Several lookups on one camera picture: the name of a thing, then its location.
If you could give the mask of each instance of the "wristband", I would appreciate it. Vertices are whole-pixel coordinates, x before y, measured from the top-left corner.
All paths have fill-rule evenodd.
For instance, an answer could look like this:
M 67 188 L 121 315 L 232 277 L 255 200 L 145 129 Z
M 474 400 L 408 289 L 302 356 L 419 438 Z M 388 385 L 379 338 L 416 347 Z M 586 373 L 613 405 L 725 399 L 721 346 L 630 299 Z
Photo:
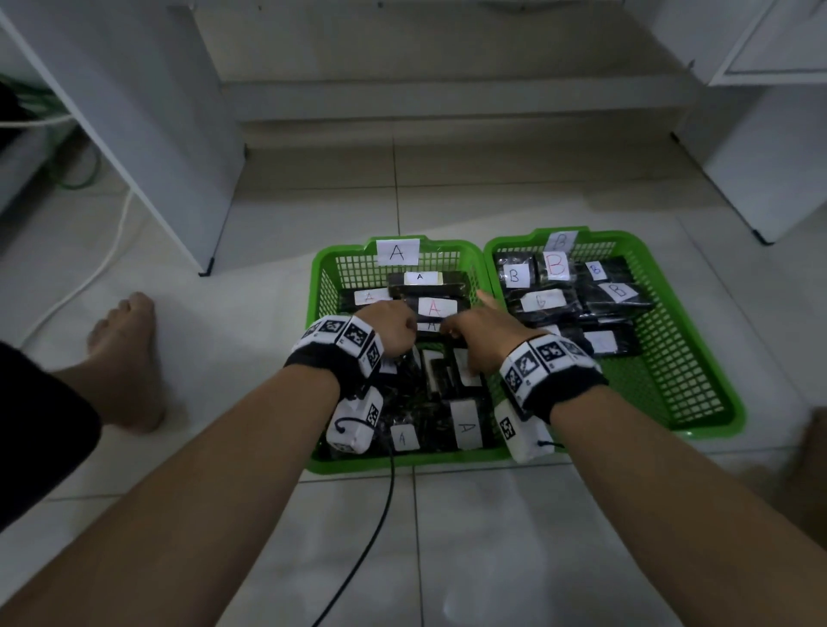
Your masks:
M 500 367 L 514 399 L 527 415 L 548 422 L 556 403 L 573 399 L 595 385 L 607 385 L 595 360 L 574 342 L 542 335 L 523 342 Z
M 385 349 L 373 327 L 356 316 L 325 316 L 311 324 L 284 363 L 329 370 L 339 400 L 353 398 L 375 371 Z

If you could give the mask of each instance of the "right arm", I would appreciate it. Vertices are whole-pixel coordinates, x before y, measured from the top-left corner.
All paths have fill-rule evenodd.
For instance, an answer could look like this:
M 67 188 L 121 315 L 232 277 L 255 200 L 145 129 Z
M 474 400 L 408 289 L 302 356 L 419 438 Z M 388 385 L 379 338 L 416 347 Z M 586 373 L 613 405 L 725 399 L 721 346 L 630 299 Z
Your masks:
M 448 318 L 491 373 L 539 333 L 486 307 Z M 549 416 L 635 561 L 687 625 L 827 625 L 827 553 L 734 477 L 604 385 Z

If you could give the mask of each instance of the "leg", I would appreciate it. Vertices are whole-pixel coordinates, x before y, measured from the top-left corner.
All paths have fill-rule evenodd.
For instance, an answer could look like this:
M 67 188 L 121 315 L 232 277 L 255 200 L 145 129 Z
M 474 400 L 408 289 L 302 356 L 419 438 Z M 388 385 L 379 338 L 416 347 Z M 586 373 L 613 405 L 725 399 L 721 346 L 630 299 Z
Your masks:
M 153 303 L 133 294 L 95 326 L 89 357 L 49 375 L 0 344 L 0 531 L 95 448 L 103 424 L 150 431 L 163 416 Z
M 801 459 L 778 496 L 776 507 L 827 549 L 827 409 L 813 412 Z

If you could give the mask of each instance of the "hand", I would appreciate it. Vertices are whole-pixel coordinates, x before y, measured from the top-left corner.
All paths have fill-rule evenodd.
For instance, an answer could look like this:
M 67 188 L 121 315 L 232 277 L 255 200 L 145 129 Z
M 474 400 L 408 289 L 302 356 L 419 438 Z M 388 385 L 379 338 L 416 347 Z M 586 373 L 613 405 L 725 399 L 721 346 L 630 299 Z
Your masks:
M 481 307 L 445 318 L 440 330 L 454 337 L 462 335 L 468 343 L 468 368 L 473 374 L 497 372 L 516 347 L 545 331 L 527 328 L 500 308 L 495 298 L 482 290 L 476 295 Z
M 414 347 L 416 314 L 402 300 L 381 300 L 356 312 L 373 327 L 385 347 L 385 357 L 398 357 Z

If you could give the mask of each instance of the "white cable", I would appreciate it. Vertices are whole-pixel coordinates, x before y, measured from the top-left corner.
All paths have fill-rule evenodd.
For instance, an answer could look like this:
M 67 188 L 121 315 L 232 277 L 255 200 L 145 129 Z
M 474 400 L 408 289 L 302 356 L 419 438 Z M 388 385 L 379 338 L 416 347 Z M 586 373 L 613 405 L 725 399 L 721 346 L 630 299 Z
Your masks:
M 115 239 L 112 242 L 112 247 L 109 249 L 107 255 L 101 261 L 101 265 L 98 266 L 98 269 L 91 274 L 91 276 L 86 279 L 83 283 L 78 285 L 78 287 L 74 288 L 71 292 L 69 292 L 66 296 L 60 299 L 58 302 L 53 304 L 49 307 L 49 310 L 46 311 L 42 316 L 40 316 L 34 324 L 29 327 L 29 330 L 26 331 L 26 334 L 23 336 L 23 339 L 20 341 L 20 348 L 22 349 L 28 342 L 31 340 L 35 333 L 37 333 L 40 328 L 46 324 L 46 322 L 54 316 L 61 307 L 67 304 L 71 299 L 75 296 L 80 294 L 86 288 L 88 288 L 92 282 L 97 279 L 104 270 L 107 269 L 109 262 L 112 261 L 112 258 L 115 256 L 115 252 L 117 251 L 118 244 L 121 243 L 121 237 L 123 235 L 123 226 L 127 222 L 127 214 L 129 213 L 129 204 L 132 202 L 132 199 L 135 196 L 135 192 L 131 189 L 127 192 L 127 196 L 123 200 L 123 208 L 121 209 L 121 220 L 117 224 L 117 231 L 115 231 Z
M 74 115 L 66 113 L 54 117 L 45 117 L 42 120 L 26 120 L 25 122 L 0 122 L 0 128 L 33 128 L 33 127 L 48 127 L 52 124 L 62 124 L 74 120 Z

